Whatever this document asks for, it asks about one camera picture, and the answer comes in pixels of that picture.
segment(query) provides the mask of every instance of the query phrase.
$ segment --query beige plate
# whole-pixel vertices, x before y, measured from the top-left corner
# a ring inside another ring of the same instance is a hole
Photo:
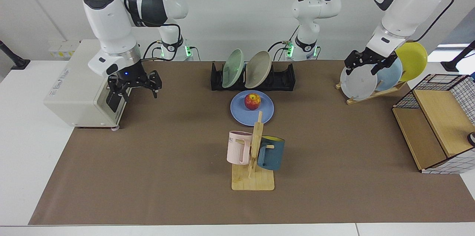
[[[246,66],[246,88],[254,89],[266,80],[272,60],[268,52],[259,52]]]

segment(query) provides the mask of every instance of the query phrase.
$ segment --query pink mug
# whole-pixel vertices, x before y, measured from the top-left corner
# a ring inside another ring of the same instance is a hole
[[[235,165],[249,164],[252,133],[243,131],[229,132],[227,143],[227,161]]]

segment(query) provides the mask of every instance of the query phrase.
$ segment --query mug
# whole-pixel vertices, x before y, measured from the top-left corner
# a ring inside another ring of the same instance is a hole
[[[258,165],[267,170],[279,170],[284,154],[285,140],[272,136],[262,136]]]
[[[227,161],[235,165],[249,164],[251,142],[252,133],[243,131],[229,132],[229,142],[227,143]]]

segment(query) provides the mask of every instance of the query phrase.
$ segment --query brown paper mat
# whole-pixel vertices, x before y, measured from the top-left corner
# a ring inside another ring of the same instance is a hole
[[[148,63],[159,99],[136,89],[121,129],[75,129],[29,224],[269,224],[475,221],[459,175],[417,171],[391,111],[409,89],[348,106],[343,62],[295,63],[294,92],[267,92],[264,134],[285,139],[275,191],[231,190],[229,111],[211,63]]]

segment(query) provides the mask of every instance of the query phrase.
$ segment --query yellow plate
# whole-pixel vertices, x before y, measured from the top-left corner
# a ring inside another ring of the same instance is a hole
[[[402,68],[405,73],[401,81],[409,81],[418,77],[427,65],[427,51],[417,42],[406,42],[396,50],[396,54],[401,59]]]

